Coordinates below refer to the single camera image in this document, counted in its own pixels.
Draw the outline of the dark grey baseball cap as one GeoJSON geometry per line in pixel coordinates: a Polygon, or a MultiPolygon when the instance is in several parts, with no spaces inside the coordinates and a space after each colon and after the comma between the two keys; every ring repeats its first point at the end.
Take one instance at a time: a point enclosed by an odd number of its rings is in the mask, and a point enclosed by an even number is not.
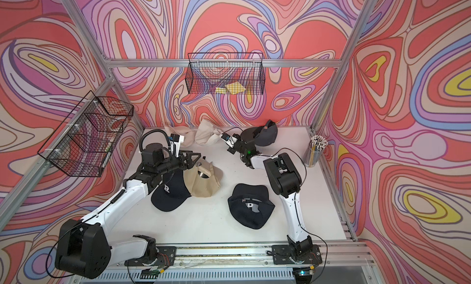
{"type": "Polygon", "coordinates": [[[278,127],[275,122],[268,120],[265,125],[245,129],[241,138],[247,143],[253,143],[258,147],[267,147],[273,144],[278,135],[278,127]]]}

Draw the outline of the light beige baseball cap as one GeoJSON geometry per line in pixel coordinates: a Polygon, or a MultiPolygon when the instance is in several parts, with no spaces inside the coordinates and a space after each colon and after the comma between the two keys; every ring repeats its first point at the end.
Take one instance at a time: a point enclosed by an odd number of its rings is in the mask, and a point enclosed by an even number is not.
{"type": "Polygon", "coordinates": [[[195,134],[195,143],[201,146],[215,145],[223,131],[208,120],[202,120],[195,134]]]}

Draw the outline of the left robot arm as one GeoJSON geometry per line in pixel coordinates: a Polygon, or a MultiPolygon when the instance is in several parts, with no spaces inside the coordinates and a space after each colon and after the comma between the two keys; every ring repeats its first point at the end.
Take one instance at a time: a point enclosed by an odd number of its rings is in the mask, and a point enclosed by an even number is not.
{"type": "Polygon", "coordinates": [[[136,172],[123,181],[120,190],[101,206],[79,220],[69,219],[60,228],[60,237],[45,262],[65,271],[95,279],[109,266],[137,261],[154,266],[161,257],[153,237],[136,234],[126,241],[110,242],[115,225],[138,202],[163,187],[163,177],[172,179],[177,172],[195,167],[201,154],[180,148],[184,138],[152,129],[139,140],[141,163],[136,172]]]}

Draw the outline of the black cap with white logo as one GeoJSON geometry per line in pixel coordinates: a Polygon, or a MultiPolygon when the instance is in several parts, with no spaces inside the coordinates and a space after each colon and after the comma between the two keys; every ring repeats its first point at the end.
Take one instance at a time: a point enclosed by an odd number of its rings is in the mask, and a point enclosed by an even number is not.
{"type": "Polygon", "coordinates": [[[172,212],[191,197],[183,178],[183,170],[163,176],[163,183],[153,191],[151,203],[162,212],[172,212]]]}

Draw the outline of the tan khaki baseball cap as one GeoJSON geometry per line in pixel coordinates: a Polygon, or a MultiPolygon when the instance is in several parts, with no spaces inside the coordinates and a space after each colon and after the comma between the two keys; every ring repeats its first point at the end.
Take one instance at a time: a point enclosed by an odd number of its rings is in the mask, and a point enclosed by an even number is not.
{"type": "Polygon", "coordinates": [[[185,185],[193,197],[209,198],[221,188],[223,171],[212,162],[200,159],[201,165],[183,172],[185,185]]]}

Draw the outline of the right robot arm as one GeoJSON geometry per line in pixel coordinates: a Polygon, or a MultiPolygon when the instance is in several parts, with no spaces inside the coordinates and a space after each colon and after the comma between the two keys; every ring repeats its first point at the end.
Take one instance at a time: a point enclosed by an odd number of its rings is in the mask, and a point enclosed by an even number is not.
{"type": "MultiPolygon", "coordinates": [[[[228,152],[239,153],[247,167],[266,171],[272,191],[282,201],[288,226],[287,245],[274,245],[267,252],[274,264],[308,264],[311,269],[319,266],[323,262],[320,247],[313,244],[312,233],[305,229],[301,215],[298,193],[303,180],[290,156],[279,152],[263,155],[253,142],[243,140],[239,134],[224,133],[222,139],[229,146],[228,152]]],[[[260,230],[275,209],[266,186],[244,183],[234,187],[228,206],[236,221],[253,230],[260,230]]]]}

